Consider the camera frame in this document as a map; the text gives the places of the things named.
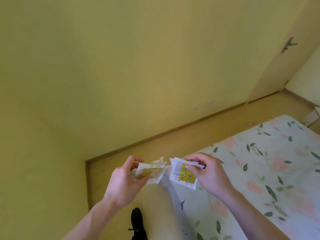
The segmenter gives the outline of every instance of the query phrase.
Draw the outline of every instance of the mattress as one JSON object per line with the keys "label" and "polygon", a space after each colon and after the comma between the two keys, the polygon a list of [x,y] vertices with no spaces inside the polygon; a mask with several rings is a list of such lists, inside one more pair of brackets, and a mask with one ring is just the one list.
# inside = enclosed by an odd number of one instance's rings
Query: mattress
{"label": "mattress", "polygon": [[[318,134],[283,115],[199,152],[219,158],[234,188],[290,239],[320,239]],[[168,175],[161,183],[185,240],[247,239],[226,206],[199,183],[192,190]]]}

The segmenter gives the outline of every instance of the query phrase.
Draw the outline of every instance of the wall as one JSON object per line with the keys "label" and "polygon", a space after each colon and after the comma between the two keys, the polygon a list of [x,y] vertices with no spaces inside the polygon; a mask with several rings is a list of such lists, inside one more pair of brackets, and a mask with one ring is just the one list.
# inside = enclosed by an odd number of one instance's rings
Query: wall
{"label": "wall", "polygon": [[303,1],[4,0],[0,72],[85,160],[244,102]]}
{"label": "wall", "polygon": [[0,86],[0,239],[60,239],[87,212],[84,163]]}
{"label": "wall", "polygon": [[286,88],[320,106],[320,46],[288,82]]}

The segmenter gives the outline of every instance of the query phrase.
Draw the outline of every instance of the shoe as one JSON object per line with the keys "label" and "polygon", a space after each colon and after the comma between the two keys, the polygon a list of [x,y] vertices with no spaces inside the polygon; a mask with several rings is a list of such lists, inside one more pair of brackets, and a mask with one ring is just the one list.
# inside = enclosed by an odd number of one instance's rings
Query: shoe
{"label": "shoe", "polygon": [[139,208],[135,208],[132,210],[131,224],[132,224],[133,229],[129,229],[129,230],[134,230],[134,233],[136,233],[137,231],[145,232],[144,227],[143,227],[143,221],[142,221],[142,213]]}

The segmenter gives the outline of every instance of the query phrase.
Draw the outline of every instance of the packet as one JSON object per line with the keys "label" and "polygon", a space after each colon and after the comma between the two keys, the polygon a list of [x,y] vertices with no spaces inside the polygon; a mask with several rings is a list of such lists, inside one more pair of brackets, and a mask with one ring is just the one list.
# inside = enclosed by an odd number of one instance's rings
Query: packet
{"label": "packet", "polygon": [[151,164],[139,163],[138,168],[134,171],[133,179],[138,181],[142,177],[148,176],[149,179],[146,184],[158,184],[168,167],[166,164],[167,162],[163,161],[163,157]]}
{"label": "packet", "polygon": [[204,169],[205,166],[200,165],[197,161],[185,161],[178,157],[170,158],[170,161],[172,166],[170,180],[195,190],[198,179],[185,166],[192,165],[200,170]]}

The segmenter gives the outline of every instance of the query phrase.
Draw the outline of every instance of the floor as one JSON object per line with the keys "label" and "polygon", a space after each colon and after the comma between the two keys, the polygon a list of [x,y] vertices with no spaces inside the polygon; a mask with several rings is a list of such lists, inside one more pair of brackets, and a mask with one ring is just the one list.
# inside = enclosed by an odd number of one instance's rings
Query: floor
{"label": "floor", "polygon": [[[311,111],[303,102],[280,92],[97,161],[90,166],[93,203],[102,199],[111,173],[130,155],[141,156],[146,162],[162,156],[165,160],[184,157],[274,117],[289,115],[302,121]],[[127,229],[131,227],[130,215],[135,207],[142,210],[149,240],[182,239],[170,196],[161,185],[145,186],[134,202],[115,215],[99,239],[131,239],[133,232]]]}

